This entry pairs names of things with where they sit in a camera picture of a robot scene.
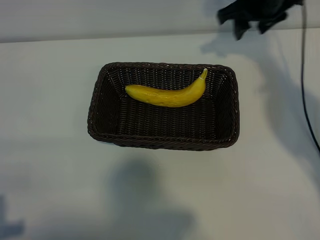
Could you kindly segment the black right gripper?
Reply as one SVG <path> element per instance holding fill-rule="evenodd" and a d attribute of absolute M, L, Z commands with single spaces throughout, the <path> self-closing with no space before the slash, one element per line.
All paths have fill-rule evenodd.
<path fill-rule="evenodd" d="M 227 20 L 246 20 L 234 21 L 233 34 L 236 40 L 240 40 L 251 28 L 250 21 L 259 22 L 259 33 L 264 34 L 287 18 L 288 9 L 303 4 L 302 0 L 236 0 L 220 9 L 217 18 L 221 24 Z"/>

